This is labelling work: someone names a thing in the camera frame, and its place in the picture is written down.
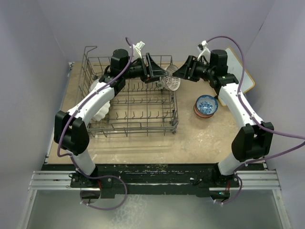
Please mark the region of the brown patterned white bowl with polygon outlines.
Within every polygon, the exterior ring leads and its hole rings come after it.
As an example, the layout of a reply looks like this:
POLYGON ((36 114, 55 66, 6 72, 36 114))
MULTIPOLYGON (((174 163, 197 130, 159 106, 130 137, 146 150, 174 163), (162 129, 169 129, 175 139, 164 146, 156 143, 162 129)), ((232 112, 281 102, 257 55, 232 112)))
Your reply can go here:
POLYGON ((159 81, 157 81, 156 85, 159 89, 166 89, 169 91, 177 91, 181 84, 181 79, 178 77, 174 77, 173 73, 178 70, 176 65, 169 65, 165 68, 168 75, 160 77, 159 81))

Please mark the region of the blue floral white bowl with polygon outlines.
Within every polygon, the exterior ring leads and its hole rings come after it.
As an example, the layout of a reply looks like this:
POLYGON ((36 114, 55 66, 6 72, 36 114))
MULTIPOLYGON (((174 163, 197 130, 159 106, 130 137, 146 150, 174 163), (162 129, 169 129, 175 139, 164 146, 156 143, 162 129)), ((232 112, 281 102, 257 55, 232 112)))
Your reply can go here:
POLYGON ((218 102, 213 96, 201 95, 197 98, 195 107, 203 115, 213 115, 218 110, 218 102))

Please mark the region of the orange red patterned bowl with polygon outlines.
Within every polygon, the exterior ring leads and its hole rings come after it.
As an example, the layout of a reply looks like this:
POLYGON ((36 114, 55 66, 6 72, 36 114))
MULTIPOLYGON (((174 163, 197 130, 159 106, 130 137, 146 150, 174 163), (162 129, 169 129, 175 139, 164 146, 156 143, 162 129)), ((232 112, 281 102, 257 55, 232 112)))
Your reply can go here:
POLYGON ((200 118, 210 118, 214 115, 214 114, 202 114, 197 110, 196 107, 194 107, 193 110, 194 110, 195 114, 200 118))

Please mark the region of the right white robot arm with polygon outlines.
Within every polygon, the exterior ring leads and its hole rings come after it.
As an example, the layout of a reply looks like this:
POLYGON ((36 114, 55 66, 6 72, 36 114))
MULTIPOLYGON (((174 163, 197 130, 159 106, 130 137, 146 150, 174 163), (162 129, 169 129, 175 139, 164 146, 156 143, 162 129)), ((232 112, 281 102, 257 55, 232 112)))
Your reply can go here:
POLYGON ((229 175, 245 162, 260 159, 269 154, 274 126, 264 122, 249 105, 240 91, 240 83, 234 74, 228 72, 227 52, 212 50, 208 63, 195 56, 188 56, 186 62, 173 73, 175 77, 197 82, 204 79, 215 90, 235 118, 239 127, 231 144, 231 153, 218 163, 219 171, 212 174, 212 182, 222 187, 229 181, 229 175))

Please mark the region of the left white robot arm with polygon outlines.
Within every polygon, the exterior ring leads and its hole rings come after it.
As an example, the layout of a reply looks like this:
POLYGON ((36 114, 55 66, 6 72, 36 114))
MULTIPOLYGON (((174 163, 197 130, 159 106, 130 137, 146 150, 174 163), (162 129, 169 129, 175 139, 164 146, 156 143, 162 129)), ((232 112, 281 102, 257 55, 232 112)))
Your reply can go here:
POLYGON ((144 83, 150 83, 167 75, 167 71, 158 66, 149 53, 144 61, 135 53, 117 49, 112 54, 109 71, 105 71, 93 90, 69 111, 59 111, 55 115, 54 141, 58 144, 58 151, 66 151, 64 155, 57 155, 71 159, 87 187, 95 186, 99 178, 97 166, 88 153, 88 123, 121 91, 127 79, 139 77, 144 83))

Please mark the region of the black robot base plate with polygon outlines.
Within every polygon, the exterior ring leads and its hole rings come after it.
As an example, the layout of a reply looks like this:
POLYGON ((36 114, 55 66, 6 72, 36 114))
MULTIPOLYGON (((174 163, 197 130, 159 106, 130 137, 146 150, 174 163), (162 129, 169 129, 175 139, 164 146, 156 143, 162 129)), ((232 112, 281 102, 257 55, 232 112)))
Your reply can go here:
POLYGON ((98 164, 98 179, 79 172, 69 174, 71 187, 100 191, 101 198, 115 195, 195 195, 228 197, 239 187, 234 175, 223 176, 217 164, 98 164))

